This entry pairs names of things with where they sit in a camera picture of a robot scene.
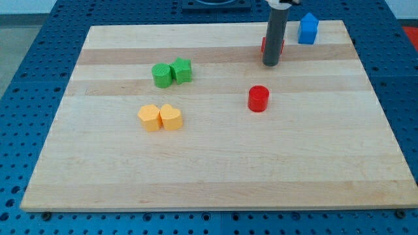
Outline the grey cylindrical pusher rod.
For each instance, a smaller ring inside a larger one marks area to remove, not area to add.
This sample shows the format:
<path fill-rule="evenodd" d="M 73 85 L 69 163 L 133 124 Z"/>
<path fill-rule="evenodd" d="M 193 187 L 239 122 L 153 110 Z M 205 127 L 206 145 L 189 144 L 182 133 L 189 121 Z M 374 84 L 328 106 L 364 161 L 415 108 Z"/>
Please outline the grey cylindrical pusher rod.
<path fill-rule="evenodd" d="M 263 52 L 263 64 L 267 67 L 274 67 L 279 63 L 289 11 L 290 6 L 270 10 Z"/>

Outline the white rod mount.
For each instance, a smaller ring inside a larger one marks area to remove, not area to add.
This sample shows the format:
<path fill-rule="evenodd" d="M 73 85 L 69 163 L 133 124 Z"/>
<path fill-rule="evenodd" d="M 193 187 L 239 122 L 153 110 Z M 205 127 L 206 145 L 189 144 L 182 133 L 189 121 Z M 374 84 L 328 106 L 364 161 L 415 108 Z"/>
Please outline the white rod mount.
<path fill-rule="evenodd" d="M 266 0 L 273 9 L 289 9 L 293 5 L 299 5 L 300 0 Z"/>

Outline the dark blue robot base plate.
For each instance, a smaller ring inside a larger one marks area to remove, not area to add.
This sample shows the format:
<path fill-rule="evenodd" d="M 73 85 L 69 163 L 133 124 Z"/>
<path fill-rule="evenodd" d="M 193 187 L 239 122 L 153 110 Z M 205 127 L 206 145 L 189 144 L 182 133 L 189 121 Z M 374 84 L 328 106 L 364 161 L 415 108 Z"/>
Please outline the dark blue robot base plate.
<path fill-rule="evenodd" d="M 250 10 L 250 0 L 181 0 L 182 10 Z"/>

